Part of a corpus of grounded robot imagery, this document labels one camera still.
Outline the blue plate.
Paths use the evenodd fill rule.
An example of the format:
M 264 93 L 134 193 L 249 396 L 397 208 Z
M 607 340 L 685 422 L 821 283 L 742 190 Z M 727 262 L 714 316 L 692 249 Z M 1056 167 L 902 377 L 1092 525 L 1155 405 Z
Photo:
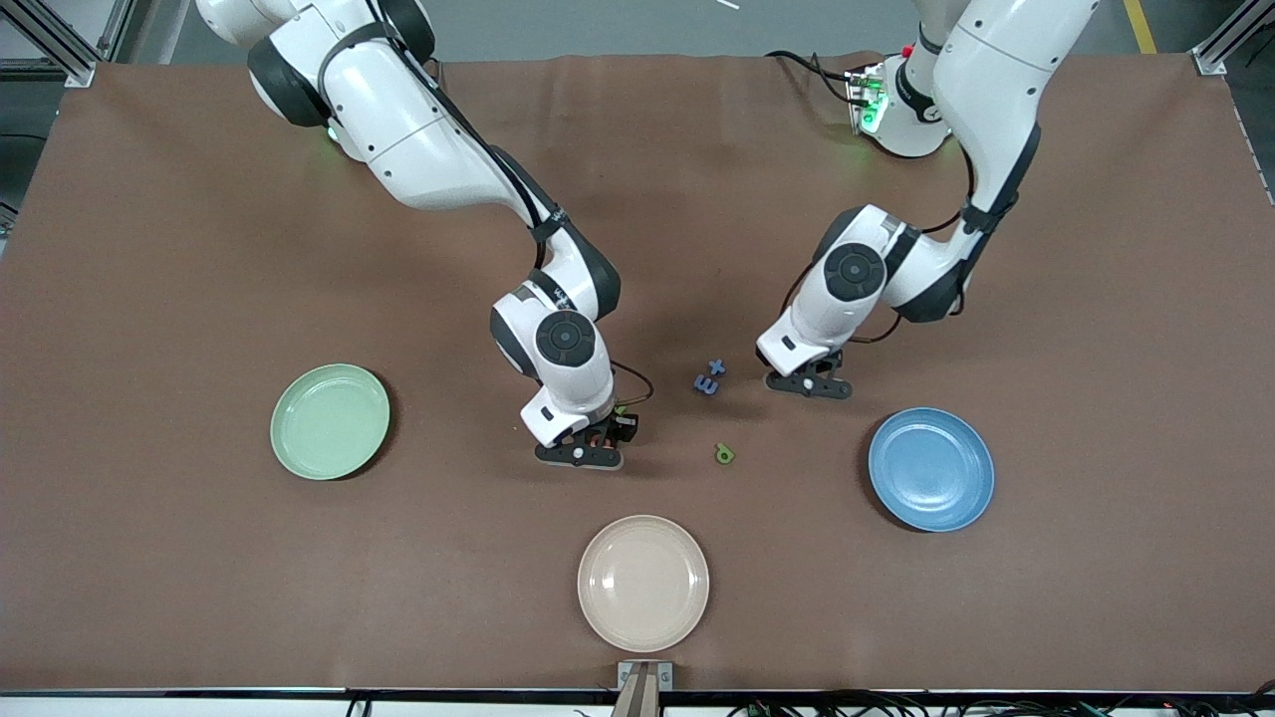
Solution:
M 965 418 L 912 407 L 885 418 L 867 452 L 873 492 L 898 521 L 929 535 L 973 526 L 994 495 L 994 462 Z

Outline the cream plate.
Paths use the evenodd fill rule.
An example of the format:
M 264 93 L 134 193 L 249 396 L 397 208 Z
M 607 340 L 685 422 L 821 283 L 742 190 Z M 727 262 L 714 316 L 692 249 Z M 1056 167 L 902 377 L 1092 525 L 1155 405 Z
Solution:
M 598 532 L 581 552 L 578 601 L 597 637 L 618 649 L 653 654 L 696 630 L 711 580 L 704 550 L 660 515 L 627 515 Z

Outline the green plate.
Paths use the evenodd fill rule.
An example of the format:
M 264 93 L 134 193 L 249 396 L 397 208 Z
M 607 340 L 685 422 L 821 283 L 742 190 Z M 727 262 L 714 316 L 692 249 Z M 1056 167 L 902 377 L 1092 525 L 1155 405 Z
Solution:
M 270 448 L 289 473 L 337 481 L 374 461 L 390 424 L 390 395 L 374 373 L 356 364 L 323 364 L 280 394 L 270 416 Z

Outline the brown table cover mat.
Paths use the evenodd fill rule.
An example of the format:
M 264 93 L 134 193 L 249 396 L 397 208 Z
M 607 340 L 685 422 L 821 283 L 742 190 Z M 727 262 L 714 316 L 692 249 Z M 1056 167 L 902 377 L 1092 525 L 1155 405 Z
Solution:
M 99 69 L 0 259 L 0 689 L 615 684 L 578 563 L 632 514 L 708 558 L 683 689 L 1275 679 L 1275 208 L 1221 79 L 1066 60 L 969 307 L 850 347 L 835 402 L 766 389 L 754 342 L 839 212 L 946 221 L 955 145 L 882 154 L 773 59 L 442 74 L 623 276 L 601 333 L 657 387 L 623 468 L 534 458 L 488 330 L 534 253 L 510 211 L 397 204 L 244 69 Z M 391 424 L 319 482 L 269 426 L 323 364 L 374 373 Z M 912 407 L 986 440 L 973 526 L 873 492 Z

